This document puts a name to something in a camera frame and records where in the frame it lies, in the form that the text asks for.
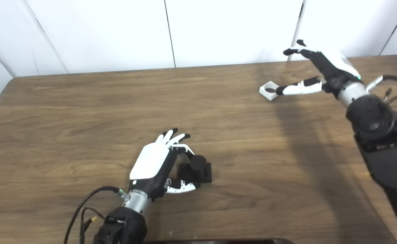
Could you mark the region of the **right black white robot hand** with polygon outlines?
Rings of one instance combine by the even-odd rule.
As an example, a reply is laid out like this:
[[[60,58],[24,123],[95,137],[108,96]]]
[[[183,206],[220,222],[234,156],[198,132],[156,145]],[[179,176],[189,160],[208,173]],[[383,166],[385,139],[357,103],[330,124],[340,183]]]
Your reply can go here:
[[[328,47],[309,48],[304,40],[297,40],[296,43],[298,47],[292,46],[283,54],[286,56],[301,54],[313,63],[322,74],[322,78],[316,76],[290,85],[279,86],[275,89],[277,95],[310,94],[322,90],[326,93],[336,94],[343,89],[346,83],[362,82],[360,73],[340,51]]]

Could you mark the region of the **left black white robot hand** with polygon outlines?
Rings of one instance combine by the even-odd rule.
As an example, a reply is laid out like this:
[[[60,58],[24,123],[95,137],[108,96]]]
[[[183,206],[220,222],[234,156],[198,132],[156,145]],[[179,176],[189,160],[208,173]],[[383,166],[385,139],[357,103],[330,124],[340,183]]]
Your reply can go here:
[[[165,193],[181,194],[201,187],[198,182],[169,177],[178,155],[185,154],[189,159],[194,156],[191,148],[181,143],[182,140],[190,138],[190,134],[176,136],[177,131],[178,128],[165,131],[155,142],[143,147],[129,174],[128,191],[138,190],[145,193],[151,201],[155,201]]]

